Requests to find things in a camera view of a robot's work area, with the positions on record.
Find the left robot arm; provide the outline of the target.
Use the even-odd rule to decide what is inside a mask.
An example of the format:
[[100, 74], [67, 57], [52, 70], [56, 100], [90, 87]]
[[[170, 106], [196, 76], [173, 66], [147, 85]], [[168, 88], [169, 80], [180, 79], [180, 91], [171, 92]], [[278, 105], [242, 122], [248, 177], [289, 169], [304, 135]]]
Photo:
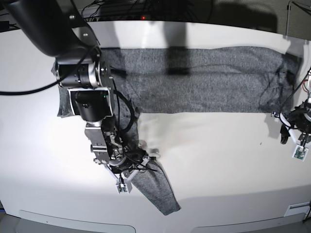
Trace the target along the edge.
[[[297, 90], [307, 84], [306, 99], [292, 111], [283, 114], [282, 110], [287, 102], [294, 96]], [[284, 101], [280, 107], [279, 120], [282, 124], [280, 129], [281, 140], [280, 143], [285, 145], [291, 137], [293, 141], [300, 146], [306, 147], [311, 142], [311, 70], [309, 69], [306, 76], [303, 78], [298, 87], [293, 93]]]

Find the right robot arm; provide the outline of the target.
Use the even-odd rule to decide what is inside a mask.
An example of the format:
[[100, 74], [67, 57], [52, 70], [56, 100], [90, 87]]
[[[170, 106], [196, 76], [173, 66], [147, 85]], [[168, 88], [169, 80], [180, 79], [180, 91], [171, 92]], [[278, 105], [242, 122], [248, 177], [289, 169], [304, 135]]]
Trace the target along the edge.
[[121, 192], [141, 172], [158, 174], [149, 167], [147, 152], [132, 148], [121, 127], [120, 107], [124, 96], [116, 89], [100, 43], [79, 14], [75, 3], [60, 6], [55, 0], [3, 0], [1, 4], [20, 29], [45, 55], [53, 57], [55, 85], [65, 88], [72, 113], [86, 122], [94, 162], [116, 179]]

